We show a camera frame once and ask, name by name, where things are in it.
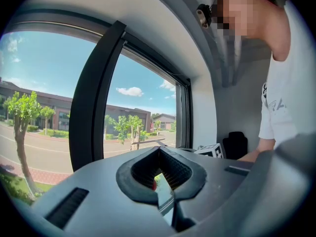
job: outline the black chair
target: black chair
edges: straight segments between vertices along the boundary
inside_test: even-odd
[[[223,139],[223,146],[226,158],[237,160],[247,154],[248,139],[242,132],[230,132],[228,138]]]

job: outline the blue sky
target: blue sky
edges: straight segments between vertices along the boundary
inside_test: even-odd
[[[19,87],[73,97],[95,43],[46,32],[16,32],[0,41],[0,77]],[[120,55],[107,104],[154,113],[176,113],[175,87]]]

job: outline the building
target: building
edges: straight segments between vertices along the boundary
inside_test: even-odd
[[[176,116],[162,113],[153,118],[153,122],[155,121],[161,122],[159,128],[169,130],[171,129],[171,124],[176,121]]]
[[[6,117],[6,110],[3,108],[2,103],[8,97],[12,97],[14,92],[20,92],[20,96],[24,93],[31,94],[32,91],[28,89],[23,89],[11,82],[1,81],[0,78],[0,97],[1,97],[1,104],[0,104],[0,115]],[[52,117],[52,120],[48,120],[48,128],[56,129],[56,130],[69,130],[69,117],[68,114],[70,113],[70,108],[72,104],[72,98],[69,97],[62,97],[52,94],[47,94],[43,92],[36,91],[37,94],[37,101],[42,107],[48,106],[55,110],[55,114]],[[126,116],[129,115],[137,115],[143,122],[144,128],[147,132],[150,132],[151,126],[151,113],[141,110],[141,109],[129,109],[114,105],[107,105],[106,106],[106,114],[110,115],[110,117],[114,118],[118,121],[119,116]],[[36,120],[32,120],[31,124],[37,125],[39,128],[45,128],[45,118],[39,116]],[[108,127],[107,133],[116,134],[113,127]]]

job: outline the man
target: man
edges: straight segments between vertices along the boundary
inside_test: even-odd
[[[219,27],[235,35],[261,39],[272,51],[267,82],[262,88],[259,145],[239,160],[255,161],[261,152],[273,150],[298,133],[315,131],[311,124],[316,123],[315,96],[311,103],[304,96],[316,92],[315,46],[290,1],[283,9],[275,0],[216,0],[211,16]],[[296,104],[302,105],[300,112]]]

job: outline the white t-shirt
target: white t-shirt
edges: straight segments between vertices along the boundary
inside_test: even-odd
[[[316,52],[314,39],[294,5],[287,1],[291,46],[285,61],[271,55],[262,87],[259,137],[275,139],[275,148],[299,133],[316,131]]]

